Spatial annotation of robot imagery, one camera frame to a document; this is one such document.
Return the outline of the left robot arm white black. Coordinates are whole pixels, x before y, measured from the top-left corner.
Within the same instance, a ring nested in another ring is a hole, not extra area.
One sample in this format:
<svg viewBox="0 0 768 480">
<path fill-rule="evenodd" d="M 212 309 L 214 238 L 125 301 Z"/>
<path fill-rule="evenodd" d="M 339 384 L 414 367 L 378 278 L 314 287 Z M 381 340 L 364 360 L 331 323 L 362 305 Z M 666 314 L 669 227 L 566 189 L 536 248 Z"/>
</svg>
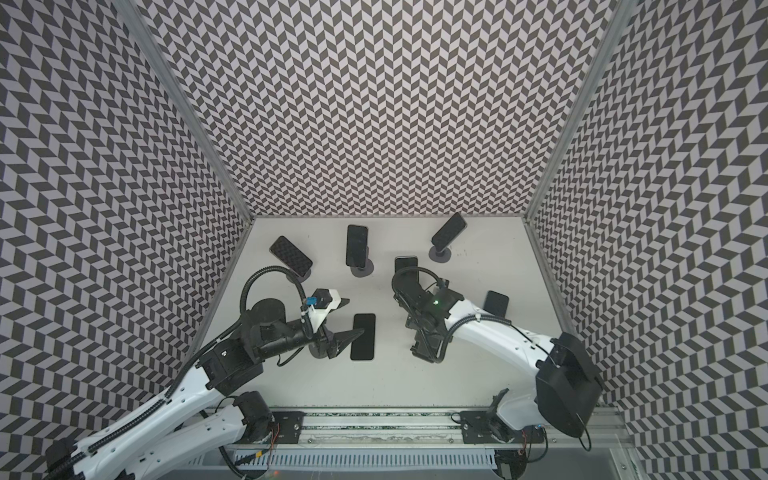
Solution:
<svg viewBox="0 0 768 480">
<path fill-rule="evenodd" d="M 251 287 L 269 273 L 295 286 L 298 319 L 287 320 L 274 298 L 249 304 Z M 304 347 L 320 358 L 337 357 L 363 333 L 326 327 L 327 317 L 348 302 L 335 289 L 306 294 L 285 267 L 258 270 L 241 291 L 238 319 L 195 353 L 167 389 L 100 432 L 55 441 L 45 452 L 46 478 L 156 479 L 210 449 L 274 444 L 279 424 L 272 411 L 259 392 L 241 387 L 263 373 L 266 360 Z"/>
</svg>

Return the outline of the round grey stand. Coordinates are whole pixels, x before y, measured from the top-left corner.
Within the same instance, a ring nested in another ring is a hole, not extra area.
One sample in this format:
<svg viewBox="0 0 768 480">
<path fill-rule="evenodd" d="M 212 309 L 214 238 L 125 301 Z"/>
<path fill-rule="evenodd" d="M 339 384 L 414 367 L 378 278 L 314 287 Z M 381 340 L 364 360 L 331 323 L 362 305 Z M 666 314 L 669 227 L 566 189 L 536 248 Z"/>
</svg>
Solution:
<svg viewBox="0 0 768 480">
<path fill-rule="evenodd" d="M 440 249 L 438 246 L 432 245 L 428 252 L 429 259 L 435 263 L 447 263 L 451 256 L 452 252 L 449 247 Z"/>
<path fill-rule="evenodd" d="M 356 278 L 364 278 L 371 275 L 374 271 L 374 264 L 370 258 L 365 262 L 365 266 L 362 268 L 352 266 L 350 268 L 352 275 Z"/>
<path fill-rule="evenodd" d="M 298 278 L 298 280 L 299 280 L 299 282 L 300 282 L 300 283 L 303 283 L 303 282 L 305 282 L 305 281 L 306 281 L 306 280 L 309 278 L 309 276 L 311 275 L 311 273 L 312 273 L 312 270 L 311 270 L 311 269 L 308 269 L 308 270 L 307 270 L 306 272 L 304 272 L 303 274 L 299 274 L 299 273 L 296 273 L 296 277 Z"/>
</svg>

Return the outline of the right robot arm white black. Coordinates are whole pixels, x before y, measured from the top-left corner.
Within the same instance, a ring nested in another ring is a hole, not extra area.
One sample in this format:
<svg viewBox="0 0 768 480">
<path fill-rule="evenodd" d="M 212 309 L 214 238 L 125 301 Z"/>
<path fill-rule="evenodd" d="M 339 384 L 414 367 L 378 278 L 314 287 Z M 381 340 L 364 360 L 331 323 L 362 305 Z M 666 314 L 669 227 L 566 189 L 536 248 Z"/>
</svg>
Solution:
<svg viewBox="0 0 768 480">
<path fill-rule="evenodd" d="M 588 435 L 605 384 L 577 336 L 563 332 L 553 338 L 523 329 L 477 306 L 426 268 L 396 271 L 391 288 L 407 312 L 407 327 L 415 331 L 415 357 L 439 364 L 452 340 L 459 338 L 528 375 L 525 387 L 501 390 L 486 411 L 487 428 L 497 440 L 508 442 L 540 425 L 571 438 Z"/>
</svg>

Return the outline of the white ventilation grille strip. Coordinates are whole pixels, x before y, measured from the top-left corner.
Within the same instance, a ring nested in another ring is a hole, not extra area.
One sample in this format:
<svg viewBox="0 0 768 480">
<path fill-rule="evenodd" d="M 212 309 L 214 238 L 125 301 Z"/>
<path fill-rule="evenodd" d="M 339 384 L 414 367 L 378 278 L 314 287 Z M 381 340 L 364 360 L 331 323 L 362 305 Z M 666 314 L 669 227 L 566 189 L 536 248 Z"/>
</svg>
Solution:
<svg viewBox="0 0 768 480">
<path fill-rule="evenodd" d="M 401 471 L 479 470 L 497 467 L 494 452 L 479 449 L 296 449 L 239 465 L 241 470 Z"/>
</svg>

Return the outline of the aluminium mounting rail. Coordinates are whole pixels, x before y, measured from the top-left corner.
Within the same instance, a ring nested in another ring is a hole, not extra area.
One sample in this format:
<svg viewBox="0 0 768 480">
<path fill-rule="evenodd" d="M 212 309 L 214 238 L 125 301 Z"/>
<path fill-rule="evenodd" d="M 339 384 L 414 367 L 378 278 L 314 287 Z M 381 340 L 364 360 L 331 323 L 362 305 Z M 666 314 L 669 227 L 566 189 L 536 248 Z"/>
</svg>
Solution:
<svg viewBox="0 0 768 480">
<path fill-rule="evenodd" d="M 304 448 L 515 448 L 523 445 L 551 448 L 592 446 L 596 449 L 630 446 L 632 440 L 621 415 L 612 408 L 597 408 L 580 438 L 551 425 L 530 427 L 522 444 L 465 444 L 458 408 L 300 408 L 305 413 L 299 442 Z"/>
</svg>

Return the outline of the black folding stand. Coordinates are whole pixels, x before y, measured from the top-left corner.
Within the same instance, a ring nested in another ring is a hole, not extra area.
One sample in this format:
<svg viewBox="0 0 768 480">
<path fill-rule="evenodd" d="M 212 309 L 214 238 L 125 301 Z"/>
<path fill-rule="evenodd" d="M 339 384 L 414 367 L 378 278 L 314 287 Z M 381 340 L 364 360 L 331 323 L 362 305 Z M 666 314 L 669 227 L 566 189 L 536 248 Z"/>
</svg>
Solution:
<svg viewBox="0 0 768 480">
<path fill-rule="evenodd" d="M 424 336 L 417 332 L 414 337 L 414 344 L 411 346 L 411 353 L 418 359 L 429 363 L 439 363 L 439 350 L 442 340 L 439 336 Z"/>
</svg>

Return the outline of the round grey stand back left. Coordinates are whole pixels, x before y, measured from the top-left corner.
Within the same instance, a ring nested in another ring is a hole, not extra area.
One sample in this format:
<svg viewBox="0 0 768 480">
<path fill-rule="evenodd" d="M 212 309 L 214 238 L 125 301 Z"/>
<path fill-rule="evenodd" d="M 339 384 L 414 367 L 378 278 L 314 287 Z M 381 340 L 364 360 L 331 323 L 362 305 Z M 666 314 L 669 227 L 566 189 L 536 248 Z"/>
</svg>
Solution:
<svg viewBox="0 0 768 480">
<path fill-rule="evenodd" d="M 303 282 L 305 282 L 305 281 L 306 281 L 306 280 L 309 278 L 309 276 L 311 275 L 311 273 L 312 273 L 312 270 L 311 270 L 311 269 L 308 269 L 308 270 L 307 270 L 306 272 L 304 272 L 303 274 L 299 274 L 299 273 L 296 273 L 296 277 L 298 278 L 298 280 L 299 280 L 299 282 L 300 282 L 300 283 L 303 283 Z"/>
</svg>

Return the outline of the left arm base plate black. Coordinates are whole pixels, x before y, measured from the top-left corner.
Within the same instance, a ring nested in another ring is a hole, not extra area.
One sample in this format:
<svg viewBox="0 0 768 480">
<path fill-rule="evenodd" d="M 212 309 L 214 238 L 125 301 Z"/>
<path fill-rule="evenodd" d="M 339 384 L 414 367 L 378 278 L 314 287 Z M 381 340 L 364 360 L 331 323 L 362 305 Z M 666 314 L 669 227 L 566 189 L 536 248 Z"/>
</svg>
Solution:
<svg viewBox="0 0 768 480">
<path fill-rule="evenodd" d="M 294 445 L 299 442 L 305 413 L 300 410 L 273 411 L 270 432 L 275 436 L 276 445 Z"/>
</svg>

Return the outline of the round grey stand back right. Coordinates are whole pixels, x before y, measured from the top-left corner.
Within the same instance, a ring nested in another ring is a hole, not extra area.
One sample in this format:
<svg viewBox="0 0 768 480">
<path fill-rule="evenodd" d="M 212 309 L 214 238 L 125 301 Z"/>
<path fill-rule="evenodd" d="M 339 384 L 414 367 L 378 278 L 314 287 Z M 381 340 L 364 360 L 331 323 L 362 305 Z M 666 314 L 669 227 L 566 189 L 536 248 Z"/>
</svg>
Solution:
<svg viewBox="0 0 768 480">
<path fill-rule="evenodd" d="M 447 263 L 451 256 L 452 252 L 449 247 L 440 249 L 438 246 L 432 245 L 428 252 L 429 259 L 435 263 Z"/>
</svg>

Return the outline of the round grey stand back centre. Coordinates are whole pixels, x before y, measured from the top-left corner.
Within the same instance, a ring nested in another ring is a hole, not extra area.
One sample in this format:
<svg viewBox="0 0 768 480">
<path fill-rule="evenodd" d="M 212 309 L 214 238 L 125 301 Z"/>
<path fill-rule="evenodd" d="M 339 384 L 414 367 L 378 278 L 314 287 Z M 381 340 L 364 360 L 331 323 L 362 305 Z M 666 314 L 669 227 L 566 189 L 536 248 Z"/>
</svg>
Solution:
<svg viewBox="0 0 768 480">
<path fill-rule="evenodd" d="M 350 268 L 352 275 L 356 278 L 364 278 L 371 275 L 374 271 L 374 264 L 370 258 L 365 262 L 365 266 L 362 268 L 352 266 Z"/>
</svg>

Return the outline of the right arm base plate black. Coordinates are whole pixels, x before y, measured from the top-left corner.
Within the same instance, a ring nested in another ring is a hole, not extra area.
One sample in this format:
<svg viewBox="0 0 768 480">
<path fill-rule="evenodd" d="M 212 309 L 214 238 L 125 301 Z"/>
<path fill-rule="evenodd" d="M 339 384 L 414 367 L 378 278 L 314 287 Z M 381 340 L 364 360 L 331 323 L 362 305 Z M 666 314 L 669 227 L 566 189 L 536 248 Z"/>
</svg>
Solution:
<svg viewBox="0 0 768 480">
<path fill-rule="evenodd" d="M 496 415 L 485 411 L 460 411 L 458 422 L 465 444 L 522 444 L 525 441 L 522 430 L 513 430 Z"/>
</svg>

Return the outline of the white-edged phone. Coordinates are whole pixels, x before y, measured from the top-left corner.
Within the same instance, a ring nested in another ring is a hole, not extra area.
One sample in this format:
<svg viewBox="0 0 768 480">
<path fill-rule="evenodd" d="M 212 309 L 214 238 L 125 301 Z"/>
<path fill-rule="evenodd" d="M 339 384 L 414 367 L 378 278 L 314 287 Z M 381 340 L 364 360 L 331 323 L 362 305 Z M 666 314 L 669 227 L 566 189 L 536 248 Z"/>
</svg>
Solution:
<svg viewBox="0 0 768 480">
<path fill-rule="evenodd" d="M 375 355 L 376 315 L 373 313 L 357 314 L 353 319 L 353 328 L 363 333 L 356 338 L 350 350 L 352 361 L 371 361 Z"/>
</svg>

